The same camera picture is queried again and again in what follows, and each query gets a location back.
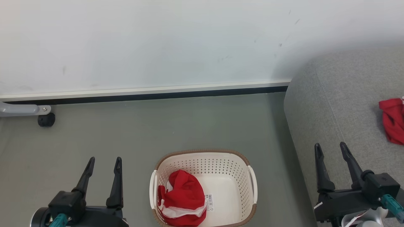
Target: teal connector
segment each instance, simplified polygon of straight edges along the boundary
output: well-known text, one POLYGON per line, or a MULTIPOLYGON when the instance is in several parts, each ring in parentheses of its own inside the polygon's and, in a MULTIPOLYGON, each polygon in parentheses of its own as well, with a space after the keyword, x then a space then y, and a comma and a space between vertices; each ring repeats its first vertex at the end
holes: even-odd
POLYGON ((380 202, 394 214, 398 222, 404 223, 404 208, 391 195, 383 195, 380 202))
POLYGON ((66 227, 67 216, 65 214, 58 214, 49 227, 66 227))

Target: laundry basket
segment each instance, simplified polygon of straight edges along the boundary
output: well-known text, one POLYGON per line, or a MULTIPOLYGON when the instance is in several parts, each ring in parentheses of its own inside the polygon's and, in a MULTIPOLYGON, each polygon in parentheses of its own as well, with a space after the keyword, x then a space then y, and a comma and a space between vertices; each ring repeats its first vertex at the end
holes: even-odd
POLYGON ((150 206, 161 226, 169 227, 157 207, 157 187, 166 185, 170 174, 180 169, 198 179, 206 196, 206 218, 199 227, 238 227, 254 216, 257 179, 242 154, 231 150, 179 151, 163 157, 150 179, 150 206))

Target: black baseboard strip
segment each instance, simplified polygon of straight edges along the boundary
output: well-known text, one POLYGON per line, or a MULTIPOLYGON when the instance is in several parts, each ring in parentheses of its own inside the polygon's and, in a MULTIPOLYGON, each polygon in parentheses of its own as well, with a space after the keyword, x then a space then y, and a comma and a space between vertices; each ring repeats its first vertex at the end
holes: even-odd
POLYGON ((145 95, 119 95, 104 97, 83 97, 71 99, 45 99, 31 101, 13 101, 9 104, 36 104, 36 105, 62 105, 75 103, 100 103, 100 102, 117 102, 117 101, 133 101, 133 100, 150 100, 150 99, 177 99, 188 97, 206 97, 206 96, 224 96, 224 95, 248 95, 259 93, 284 92, 288 86, 265 87, 265 88, 242 88, 228 90, 206 90, 191 92, 175 92, 161 94, 145 94, 145 95))

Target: red cloth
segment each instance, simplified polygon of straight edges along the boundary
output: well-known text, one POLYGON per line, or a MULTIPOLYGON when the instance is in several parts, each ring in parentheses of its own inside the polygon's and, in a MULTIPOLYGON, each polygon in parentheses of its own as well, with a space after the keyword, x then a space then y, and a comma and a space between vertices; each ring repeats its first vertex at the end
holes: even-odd
POLYGON ((172 190, 158 186, 158 205, 164 220, 171 226, 196 227, 206 218, 205 194, 195 176, 183 170, 169 178, 172 190))
POLYGON ((395 144, 404 145, 404 105, 402 99, 389 99, 379 102, 383 110, 383 125, 387 139, 395 144))

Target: black caster wheel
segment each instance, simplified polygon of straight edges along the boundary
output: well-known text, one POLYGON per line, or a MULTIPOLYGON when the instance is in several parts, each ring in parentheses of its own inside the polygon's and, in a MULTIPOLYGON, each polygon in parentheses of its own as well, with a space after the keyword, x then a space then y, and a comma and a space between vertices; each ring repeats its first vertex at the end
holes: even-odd
POLYGON ((38 116, 38 124, 41 127, 51 127, 55 123, 55 114, 48 113, 47 115, 38 116))

